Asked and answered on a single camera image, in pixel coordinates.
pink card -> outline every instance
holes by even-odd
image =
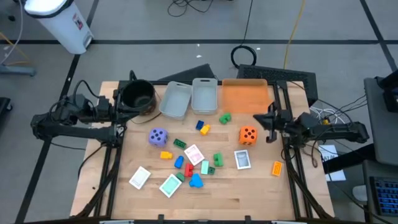
[[[184,152],[187,155],[189,161],[191,161],[192,165],[194,166],[205,159],[205,157],[199,151],[196,145],[191,145],[188,149],[184,150]]]

paper sheet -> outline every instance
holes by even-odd
[[[322,157],[323,157],[323,159],[325,161],[327,161],[329,159],[332,159],[334,157],[338,157],[337,154],[332,154],[332,153],[337,153],[336,147],[334,145],[319,145],[319,151],[321,152]],[[330,181],[330,178],[329,178],[328,174],[326,174],[325,177],[326,177],[327,181]],[[336,171],[336,172],[332,172],[330,174],[330,177],[331,177],[331,179],[333,181],[344,181],[344,180],[346,180],[346,176],[344,175],[344,172],[342,170],[339,170],[339,171]]]

blue block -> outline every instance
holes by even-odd
[[[201,181],[199,174],[194,174],[192,176],[191,181],[189,182],[189,186],[197,188],[203,187],[203,181]]]
[[[197,124],[197,130],[201,130],[201,128],[203,128],[203,125],[205,125],[205,123],[203,122],[203,121],[201,121],[201,120],[199,120],[198,121],[198,124]]]
[[[184,157],[183,156],[179,156],[174,162],[175,168],[181,169],[181,166],[182,166],[183,162],[184,162]]]

keyboard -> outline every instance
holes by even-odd
[[[398,217],[398,179],[371,177],[370,184],[377,213]]]

computer equipment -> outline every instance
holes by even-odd
[[[377,214],[398,217],[398,179],[370,177]]]
[[[240,65],[237,78],[264,78],[268,83],[276,81],[301,81],[304,83],[308,105],[318,100],[317,78],[315,73],[284,70],[254,65]]]

